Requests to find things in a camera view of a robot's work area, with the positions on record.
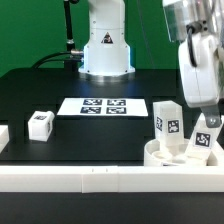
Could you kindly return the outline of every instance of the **green background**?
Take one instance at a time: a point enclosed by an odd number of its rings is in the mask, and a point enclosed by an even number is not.
[[[125,0],[126,42],[137,69],[178,67],[177,44],[169,42],[162,0]],[[71,5],[77,48],[89,39],[88,1]],[[0,76],[14,68],[30,67],[40,58],[66,50],[63,0],[2,1],[0,5]],[[147,43],[150,48],[150,59]],[[62,67],[62,64],[48,66]]]

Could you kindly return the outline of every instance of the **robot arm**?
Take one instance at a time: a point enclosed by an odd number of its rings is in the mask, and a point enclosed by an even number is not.
[[[90,38],[84,47],[81,77],[104,81],[133,74],[130,47],[124,39],[124,1],[88,0],[88,3]]]
[[[189,107],[200,107],[209,128],[221,125],[224,8],[221,0],[163,0],[170,41],[180,41],[179,63]]]

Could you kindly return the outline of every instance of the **white cube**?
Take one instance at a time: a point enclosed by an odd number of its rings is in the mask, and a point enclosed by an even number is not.
[[[153,103],[156,139],[164,146],[184,143],[182,107],[173,101]]]
[[[28,121],[29,139],[46,142],[53,129],[53,119],[51,111],[36,111]]]
[[[0,153],[9,142],[9,130],[7,125],[0,125]]]
[[[222,129],[223,122],[224,116],[222,116],[222,125],[220,125],[220,127],[208,128],[205,116],[204,114],[201,114],[194,127],[194,131],[191,135],[185,154],[190,157],[207,160],[215,146],[215,142]]]

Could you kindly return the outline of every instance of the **warning label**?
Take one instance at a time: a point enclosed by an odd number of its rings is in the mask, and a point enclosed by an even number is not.
[[[110,36],[110,34],[107,32],[105,37],[103,38],[102,44],[113,44],[112,38]]]

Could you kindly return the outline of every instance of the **marker sheet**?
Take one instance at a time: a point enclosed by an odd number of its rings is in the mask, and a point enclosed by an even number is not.
[[[147,117],[144,99],[65,98],[58,115]]]

